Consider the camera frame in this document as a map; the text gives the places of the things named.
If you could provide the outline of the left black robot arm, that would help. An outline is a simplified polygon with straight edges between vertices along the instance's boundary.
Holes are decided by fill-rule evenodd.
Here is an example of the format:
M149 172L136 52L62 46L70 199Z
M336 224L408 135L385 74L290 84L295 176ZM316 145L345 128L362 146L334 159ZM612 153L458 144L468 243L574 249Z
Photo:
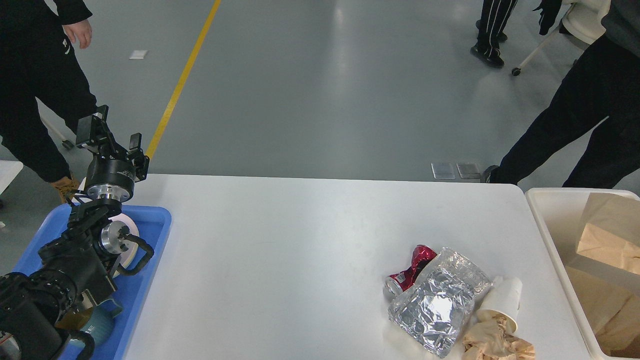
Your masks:
M60 328L69 313L94 308L117 286L116 273L133 276L154 256L154 249L128 226L112 221L134 196L135 183L147 178L150 158L142 135L119 145L106 122L109 107L78 121L76 146L93 154L83 190L66 198L67 228L42 246L41 269L30 275L11 272L1 278L0 330L3 360L56 360L71 339L83 343L79 360L89 360L96 342L86 332Z

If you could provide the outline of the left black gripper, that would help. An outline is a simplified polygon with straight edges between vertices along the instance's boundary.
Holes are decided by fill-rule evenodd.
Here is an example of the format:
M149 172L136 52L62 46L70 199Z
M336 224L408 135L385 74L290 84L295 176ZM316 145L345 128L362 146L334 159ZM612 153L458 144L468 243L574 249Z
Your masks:
M146 180L150 157L142 150L142 133L134 133L127 159L120 159L121 146L106 123L108 111L107 105L101 105L92 115L78 120L75 146L95 154L87 168L83 192L92 200L124 203L133 198L135 182Z

